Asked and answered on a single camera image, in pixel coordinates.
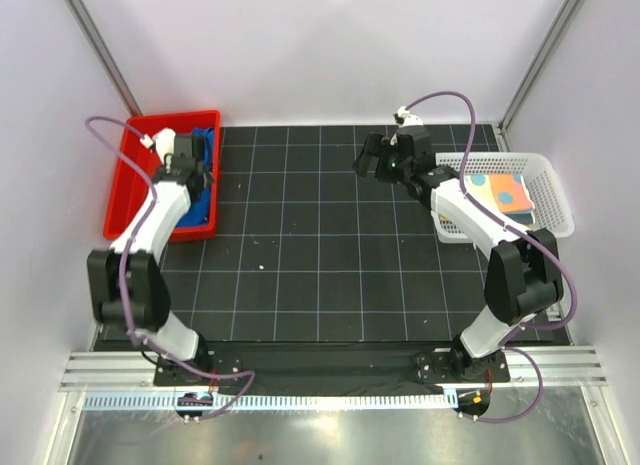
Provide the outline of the yellow tiger hello towel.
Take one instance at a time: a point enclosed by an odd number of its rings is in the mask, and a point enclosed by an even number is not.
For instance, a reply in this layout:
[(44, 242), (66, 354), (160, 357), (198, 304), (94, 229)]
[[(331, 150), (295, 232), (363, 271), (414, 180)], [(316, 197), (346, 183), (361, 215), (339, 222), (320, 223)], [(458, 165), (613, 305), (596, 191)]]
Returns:
[(514, 222), (525, 226), (528, 229), (534, 228), (535, 217), (531, 211), (510, 213), (508, 214), (508, 217)]

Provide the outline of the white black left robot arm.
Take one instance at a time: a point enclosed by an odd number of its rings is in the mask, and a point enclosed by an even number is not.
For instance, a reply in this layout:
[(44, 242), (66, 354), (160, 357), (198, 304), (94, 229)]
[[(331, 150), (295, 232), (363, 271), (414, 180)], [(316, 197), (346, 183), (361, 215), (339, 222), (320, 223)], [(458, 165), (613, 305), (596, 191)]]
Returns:
[(208, 348), (172, 312), (159, 260), (180, 220), (211, 192), (211, 140), (165, 128), (142, 144), (161, 163), (152, 176), (142, 175), (148, 193), (124, 232), (87, 258), (92, 310), (98, 323), (122, 327), (134, 345), (159, 352), (188, 384), (200, 385), (212, 371)]

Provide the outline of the pastel striped towel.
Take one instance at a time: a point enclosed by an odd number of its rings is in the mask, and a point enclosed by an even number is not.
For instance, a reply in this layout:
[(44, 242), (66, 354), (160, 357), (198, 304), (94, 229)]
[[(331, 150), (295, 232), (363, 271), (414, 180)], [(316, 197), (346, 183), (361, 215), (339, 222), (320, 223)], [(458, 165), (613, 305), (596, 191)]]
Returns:
[(535, 209), (521, 174), (470, 174), (465, 185), (483, 205), (508, 215)]

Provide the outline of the blue towel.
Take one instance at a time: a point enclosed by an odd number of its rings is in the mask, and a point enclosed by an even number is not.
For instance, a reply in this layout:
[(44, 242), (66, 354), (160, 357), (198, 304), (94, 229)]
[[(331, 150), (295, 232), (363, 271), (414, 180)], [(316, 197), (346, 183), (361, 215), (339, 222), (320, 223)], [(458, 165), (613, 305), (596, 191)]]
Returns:
[[(213, 152), (215, 151), (215, 128), (194, 128), (191, 134), (201, 136), (205, 139), (204, 164), (205, 168), (211, 172)], [(187, 213), (177, 223), (176, 228), (183, 229), (206, 225), (209, 220), (210, 203), (211, 189), (207, 188), (201, 193), (200, 198), (191, 204)]]

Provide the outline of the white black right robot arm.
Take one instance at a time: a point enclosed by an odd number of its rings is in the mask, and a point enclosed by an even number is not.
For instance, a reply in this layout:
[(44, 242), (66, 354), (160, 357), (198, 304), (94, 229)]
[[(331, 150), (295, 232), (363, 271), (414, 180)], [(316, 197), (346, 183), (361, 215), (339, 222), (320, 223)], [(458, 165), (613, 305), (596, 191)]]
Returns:
[(425, 126), (403, 126), (392, 136), (368, 134), (353, 169), (404, 186), (486, 257), (485, 305), (451, 343), (449, 363), (458, 379), (475, 380), (518, 328), (563, 298), (555, 236), (547, 229), (531, 231), (481, 204), (461, 169), (437, 162)]

